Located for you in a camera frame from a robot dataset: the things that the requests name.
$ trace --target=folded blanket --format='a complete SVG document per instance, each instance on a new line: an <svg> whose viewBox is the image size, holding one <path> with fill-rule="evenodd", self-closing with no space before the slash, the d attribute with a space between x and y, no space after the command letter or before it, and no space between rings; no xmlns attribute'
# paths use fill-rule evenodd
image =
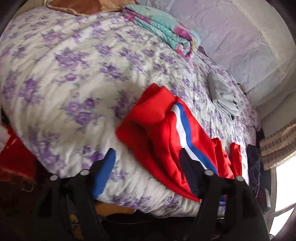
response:
<svg viewBox="0 0 296 241"><path fill-rule="evenodd" d="M208 75L209 90L213 104L222 111L229 120L234 120L242 112L232 90L227 87L214 73Z"/></svg>
<svg viewBox="0 0 296 241"><path fill-rule="evenodd" d="M141 5L125 5L122 12L128 20L151 31L187 59L197 51L198 34L168 13Z"/></svg>
<svg viewBox="0 0 296 241"><path fill-rule="evenodd" d="M221 141L218 138L211 140L185 103L164 86L152 84L142 94L116 135L163 185L197 202L200 201L196 197L199 192L190 187L194 187L199 179L187 172L188 165L180 161L182 148L192 160L220 177L233 179L242 174L240 146L231 144L230 160Z"/></svg>

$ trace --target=folded gray cloth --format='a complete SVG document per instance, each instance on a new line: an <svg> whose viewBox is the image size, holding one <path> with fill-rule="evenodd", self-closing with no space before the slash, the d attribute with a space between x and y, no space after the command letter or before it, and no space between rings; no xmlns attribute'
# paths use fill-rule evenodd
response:
<svg viewBox="0 0 296 241"><path fill-rule="evenodd" d="M213 104L222 111L229 120L234 120L242 112L241 106L231 91L214 73L209 73L207 80Z"/></svg>

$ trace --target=teal floral blanket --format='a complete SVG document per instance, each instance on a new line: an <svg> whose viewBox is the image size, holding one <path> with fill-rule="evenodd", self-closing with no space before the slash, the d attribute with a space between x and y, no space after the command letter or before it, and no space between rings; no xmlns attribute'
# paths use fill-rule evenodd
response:
<svg viewBox="0 0 296 241"><path fill-rule="evenodd" d="M125 18L154 33L186 59L191 59L200 45L200 37L192 28L166 12L141 5L125 5L122 12Z"/></svg>

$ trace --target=window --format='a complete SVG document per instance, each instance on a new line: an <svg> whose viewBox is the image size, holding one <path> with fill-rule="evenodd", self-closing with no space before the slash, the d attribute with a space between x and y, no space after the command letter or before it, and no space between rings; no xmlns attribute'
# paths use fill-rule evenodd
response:
<svg viewBox="0 0 296 241"><path fill-rule="evenodd" d="M276 235L294 211L296 203L296 157L276 167L276 204L268 215L273 218L270 234Z"/></svg>

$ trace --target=floral comforter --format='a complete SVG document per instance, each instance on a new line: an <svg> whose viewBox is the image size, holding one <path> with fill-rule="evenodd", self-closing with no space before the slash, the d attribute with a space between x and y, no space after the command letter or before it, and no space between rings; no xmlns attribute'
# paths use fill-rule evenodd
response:
<svg viewBox="0 0 296 241"><path fill-rule="evenodd" d="M212 104L207 74L215 72L244 111L227 120ZM194 216L199 203L168 190L119 142L115 129L151 83L182 98L206 133L225 150L255 144L256 112L230 74L201 53L192 61L152 33L110 12L88 17L36 8L14 18L0 38L1 104L25 146L51 173L76 175L116 150L98 200L155 216Z"/></svg>

